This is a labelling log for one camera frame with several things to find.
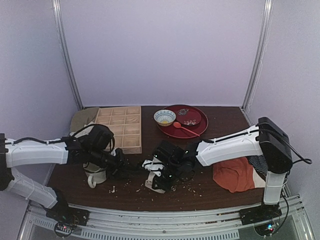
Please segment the orange underwear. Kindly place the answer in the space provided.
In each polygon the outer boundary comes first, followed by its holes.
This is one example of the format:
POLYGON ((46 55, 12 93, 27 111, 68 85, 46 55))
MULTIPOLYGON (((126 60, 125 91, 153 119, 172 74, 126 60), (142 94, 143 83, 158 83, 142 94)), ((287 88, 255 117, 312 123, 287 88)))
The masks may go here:
POLYGON ((258 175, 246 157, 220 161, 213 165, 213 181, 230 193, 265 188, 265 180, 258 175))

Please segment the red floral small plate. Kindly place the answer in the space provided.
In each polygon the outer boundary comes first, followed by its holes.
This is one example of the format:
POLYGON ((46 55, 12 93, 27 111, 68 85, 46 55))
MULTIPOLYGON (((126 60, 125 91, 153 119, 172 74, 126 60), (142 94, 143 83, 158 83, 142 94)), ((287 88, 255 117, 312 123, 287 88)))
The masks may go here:
POLYGON ((181 108, 176 112, 176 120, 184 126, 195 126, 201 122, 202 116, 193 108, 181 108))

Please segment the left aluminium frame post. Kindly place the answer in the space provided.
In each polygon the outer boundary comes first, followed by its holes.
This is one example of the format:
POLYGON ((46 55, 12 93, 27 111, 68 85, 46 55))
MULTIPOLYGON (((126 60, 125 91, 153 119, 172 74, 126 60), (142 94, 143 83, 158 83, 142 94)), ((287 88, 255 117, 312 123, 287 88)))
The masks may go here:
POLYGON ((65 34, 64 24, 63 24, 61 1, 52 0, 51 2, 53 7, 55 24, 57 27, 57 34, 60 41, 60 47, 62 50, 63 61, 66 68, 67 77, 71 87, 72 95, 78 110, 82 110, 84 106, 81 100, 78 85, 76 83, 76 78, 75 78, 75 74, 73 71, 72 62, 71 62, 71 58, 68 50, 67 39, 66 39, 66 34, 65 34))

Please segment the olive cloth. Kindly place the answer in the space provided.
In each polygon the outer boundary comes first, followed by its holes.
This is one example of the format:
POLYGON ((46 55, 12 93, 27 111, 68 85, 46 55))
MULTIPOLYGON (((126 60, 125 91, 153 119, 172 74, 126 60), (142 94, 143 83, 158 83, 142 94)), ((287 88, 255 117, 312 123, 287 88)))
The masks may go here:
POLYGON ((76 112, 71 120, 69 129, 70 134, 82 129, 85 125, 94 123, 99 109, 99 107, 90 107, 76 112))

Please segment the striped dark underwear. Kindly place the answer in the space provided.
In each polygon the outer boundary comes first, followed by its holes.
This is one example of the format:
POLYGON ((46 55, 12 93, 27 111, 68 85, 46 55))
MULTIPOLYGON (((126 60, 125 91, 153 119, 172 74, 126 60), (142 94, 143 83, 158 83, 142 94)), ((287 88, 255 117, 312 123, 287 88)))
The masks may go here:
POLYGON ((251 155, 247 157, 249 164, 253 166, 253 168, 264 175, 268 172, 268 164, 264 155, 251 155))

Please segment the red plastic spoon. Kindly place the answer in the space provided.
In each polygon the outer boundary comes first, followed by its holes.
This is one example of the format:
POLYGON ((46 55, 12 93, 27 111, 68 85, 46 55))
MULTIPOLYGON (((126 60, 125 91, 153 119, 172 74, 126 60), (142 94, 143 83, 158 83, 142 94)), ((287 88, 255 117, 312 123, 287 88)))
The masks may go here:
POLYGON ((182 130, 187 131, 187 132, 189 132, 189 133, 191 133, 191 134, 193 134, 193 135, 195 135, 195 136, 197 136, 197 137, 200 137, 200 135, 199 135, 198 133, 196 133, 196 132, 194 132, 194 131, 186 128, 186 127, 183 127, 178 121, 175 121, 175 122, 173 123, 173 126, 174 126, 176 129, 182 129, 182 130))

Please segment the wooden compartment tray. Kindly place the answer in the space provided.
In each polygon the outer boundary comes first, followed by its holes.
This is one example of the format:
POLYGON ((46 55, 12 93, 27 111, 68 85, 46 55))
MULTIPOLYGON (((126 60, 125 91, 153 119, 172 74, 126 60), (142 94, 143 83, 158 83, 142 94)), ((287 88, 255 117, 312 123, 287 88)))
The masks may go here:
POLYGON ((142 153, 142 118, 140 106, 99 108, 96 124, 107 126, 114 134, 116 148, 126 155, 142 153))

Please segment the blue patterned bowl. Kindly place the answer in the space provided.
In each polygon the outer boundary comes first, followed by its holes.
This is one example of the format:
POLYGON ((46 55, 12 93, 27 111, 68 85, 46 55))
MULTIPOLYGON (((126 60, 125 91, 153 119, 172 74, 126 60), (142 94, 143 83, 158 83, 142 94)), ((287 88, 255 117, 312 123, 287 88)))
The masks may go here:
POLYGON ((176 120, 176 114, 168 109, 161 109, 154 113, 153 119, 162 127, 170 126, 176 120))

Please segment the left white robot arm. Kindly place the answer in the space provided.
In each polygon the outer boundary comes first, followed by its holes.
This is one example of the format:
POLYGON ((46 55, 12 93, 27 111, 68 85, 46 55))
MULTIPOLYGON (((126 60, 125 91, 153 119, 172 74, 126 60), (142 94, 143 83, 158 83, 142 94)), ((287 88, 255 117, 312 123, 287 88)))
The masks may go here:
POLYGON ((114 133, 105 125, 92 123, 69 136, 54 140, 0 135, 0 189, 37 202, 47 210, 66 211, 68 202, 59 190, 26 177, 17 167, 36 164, 94 164, 111 178, 127 178, 139 168, 115 146, 114 133))

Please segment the beige underwear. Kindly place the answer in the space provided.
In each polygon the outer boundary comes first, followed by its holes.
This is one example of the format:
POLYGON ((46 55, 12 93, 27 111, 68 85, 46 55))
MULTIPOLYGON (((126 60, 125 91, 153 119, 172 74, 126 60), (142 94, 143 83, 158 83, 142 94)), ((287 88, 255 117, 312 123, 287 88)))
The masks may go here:
POLYGON ((165 167, 165 165, 157 159, 146 159, 142 163, 142 167, 145 170, 149 171, 148 178, 145 180, 145 187, 156 193, 164 194, 166 191, 163 189, 163 187, 159 187, 156 184, 156 177, 160 177, 162 175, 162 170, 165 167))

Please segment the round red tray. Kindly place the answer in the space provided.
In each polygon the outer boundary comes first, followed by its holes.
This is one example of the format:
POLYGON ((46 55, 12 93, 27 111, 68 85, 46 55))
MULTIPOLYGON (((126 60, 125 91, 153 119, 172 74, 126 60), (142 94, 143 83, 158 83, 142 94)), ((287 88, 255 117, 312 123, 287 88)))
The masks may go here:
POLYGON ((191 139, 202 135, 208 128, 208 117, 197 107, 176 104, 164 107, 163 110, 174 112, 176 116, 174 122, 181 124, 181 128, 176 128, 173 123, 169 126, 158 124, 158 128, 170 137, 191 139))

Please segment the white ceramic mug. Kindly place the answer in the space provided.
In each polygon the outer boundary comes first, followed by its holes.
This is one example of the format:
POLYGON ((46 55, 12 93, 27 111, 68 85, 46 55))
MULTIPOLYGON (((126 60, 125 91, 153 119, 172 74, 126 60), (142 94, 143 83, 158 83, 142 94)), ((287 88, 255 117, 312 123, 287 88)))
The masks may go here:
POLYGON ((83 170, 87 176, 87 184, 90 188, 94 189, 98 184, 106 181, 106 169, 101 168, 93 163, 84 163, 83 170))

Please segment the right aluminium frame post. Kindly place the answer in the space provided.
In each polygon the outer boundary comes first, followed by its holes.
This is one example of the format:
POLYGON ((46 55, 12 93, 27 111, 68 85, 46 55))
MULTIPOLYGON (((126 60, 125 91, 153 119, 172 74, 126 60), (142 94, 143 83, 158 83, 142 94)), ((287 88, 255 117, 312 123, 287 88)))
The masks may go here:
POLYGON ((259 38, 257 43, 257 49, 255 53, 252 71, 249 78, 249 83, 248 83, 243 104, 241 107, 245 113, 248 113, 250 111, 250 106, 252 104, 252 101, 258 86, 258 81, 259 81, 262 66, 263 66, 263 56, 266 51, 268 37, 269 37, 273 3, 274 3, 273 0, 264 1, 263 15, 262 15, 260 33, 259 33, 259 38))

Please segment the aluminium frame post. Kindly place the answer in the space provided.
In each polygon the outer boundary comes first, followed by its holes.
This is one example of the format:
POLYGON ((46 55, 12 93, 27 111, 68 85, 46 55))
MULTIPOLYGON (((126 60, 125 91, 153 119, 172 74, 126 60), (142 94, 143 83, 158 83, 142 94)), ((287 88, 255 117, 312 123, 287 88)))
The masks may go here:
POLYGON ((255 53, 252 71, 249 78, 249 83, 248 83, 243 104, 241 107, 245 113, 248 113, 250 111, 250 106, 252 104, 252 101, 258 86, 258 81, 259 81, 262 66, 263 66, 263 56, 266 51, 268 37, 269 37, 273 3, 274 3, 273 0, 264 1, 263 15, 262 15, 260 33, 259 33, 259 38, 257 43, 257 49, 255 53))
POLYGON ((61 1, 52 0, 51 2, 53 7, 55 24, 57 27, 57 34, 60 41, 60 47, 62 50, 63 61, 66 68, 67 77, 71 87, 72 95, 78 110, 82 110, 84 106, 81 100, 78 85, 76 83, 76 78, 75 78, 75 74, 73 71, 72 62, 71 62, 71 58, 68 50, 67 39, 66 39, 66 34, 65 34, 64 24, 63 24, 61 1))

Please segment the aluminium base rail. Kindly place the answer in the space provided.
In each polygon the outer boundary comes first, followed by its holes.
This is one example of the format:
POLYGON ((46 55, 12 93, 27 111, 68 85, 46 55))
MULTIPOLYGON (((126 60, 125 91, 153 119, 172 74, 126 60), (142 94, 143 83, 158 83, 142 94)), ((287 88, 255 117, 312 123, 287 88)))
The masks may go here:
POLYGON ((245 206, 147 212, 86 207, 86 226, 61 231, 63 240, 317 240, 299 195, 279 203, 282 216, 243 225, 245 206))

